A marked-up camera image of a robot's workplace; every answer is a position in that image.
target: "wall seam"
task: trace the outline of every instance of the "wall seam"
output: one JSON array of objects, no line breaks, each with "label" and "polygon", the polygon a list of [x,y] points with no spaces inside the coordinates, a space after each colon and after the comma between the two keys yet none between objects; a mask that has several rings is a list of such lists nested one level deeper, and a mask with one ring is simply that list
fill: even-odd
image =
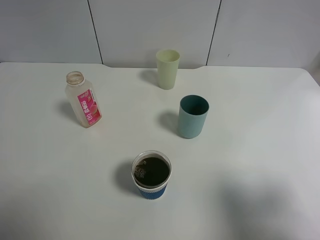
[{"label": "wall seam", "polygon": [[220,0],[218,12],[216,13],[216,18],[215,18],[215,23],[214,23],[214,28],[213,28],[211,43],[210,43],[209,52],[208,52],[208,57],[206,58],[206,63],[205,63],[206,66],[208,65],[209,56],[210,56],[210,52],[211,52],[212,42],[214,41],[214,35],[215,35],[215,32],[216,32],[217,22],[218,22],[218,18],[219,18],[219,13],[220,13],[220,8],[221,8],[221,2],[222,2],[222,0]]},{"label": "wall seam", "polygon": [[88,2],[88,7],[89,7],[90,15],[91,15],[91,20],[92,20],[92,25],[93,25],[93,29],[94,29],[95,39],[96,39],[96,43],[97,43],[97,45],[98,45],[98,50],[99,50],[99,54],[100,54],[100,58],[101,58],[101,63],[104,64],[104,61],[103,61],[102,55],[101,55],[101,50],[100,50],[99,41],[98,41],[98,36],[97,36],[96,26],[95,26],[95,22],[94,22],[94,17],[92,16],[92,12],[91,12],[91,7],[90,7],[89,0],[87,0],[87,2]]}]

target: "pink label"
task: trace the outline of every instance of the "pink label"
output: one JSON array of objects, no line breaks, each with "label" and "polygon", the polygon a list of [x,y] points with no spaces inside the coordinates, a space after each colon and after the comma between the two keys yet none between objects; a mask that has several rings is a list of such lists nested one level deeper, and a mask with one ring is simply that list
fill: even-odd
[{"label": "pink label", "polygon": [[101,115],[92,89],[89,88],[87,91],[80,94],[78,99],[88,123],[91,125],[98,121]]}]

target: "plastic bottle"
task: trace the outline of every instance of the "plastic bottle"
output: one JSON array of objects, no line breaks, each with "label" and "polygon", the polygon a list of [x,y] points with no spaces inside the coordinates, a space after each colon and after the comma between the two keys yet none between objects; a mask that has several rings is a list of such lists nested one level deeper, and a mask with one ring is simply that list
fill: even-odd
[{"label": "plastic bottle", "polygon": [[76,118],[84,128],[91,127],[102,117],[92,83],[79,71],[68,73],[66,83],[65,94]]}]

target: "blue-green cup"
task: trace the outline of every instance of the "blue-green cup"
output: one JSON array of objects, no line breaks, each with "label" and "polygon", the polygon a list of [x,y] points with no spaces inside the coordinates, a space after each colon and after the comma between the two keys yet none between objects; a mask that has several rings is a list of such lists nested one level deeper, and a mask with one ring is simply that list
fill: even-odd
[{"label": "blue-green cup", "polygon": [[178,133],[186,139],[198,136],[205,124],[209,103],[201,96],[188,95],[181,99]]}]

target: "pale yellow cup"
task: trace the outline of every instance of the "pale yellow cup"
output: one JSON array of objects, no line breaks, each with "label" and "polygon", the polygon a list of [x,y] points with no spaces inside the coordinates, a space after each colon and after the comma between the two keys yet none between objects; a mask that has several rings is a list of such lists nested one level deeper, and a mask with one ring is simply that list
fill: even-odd
[{"label": "pale yellow cup", "polygon": [[159,87],[164,90],[172,89],[176,82],[180,54],[175,50],[166,49],[158,51],[155,57]]}]

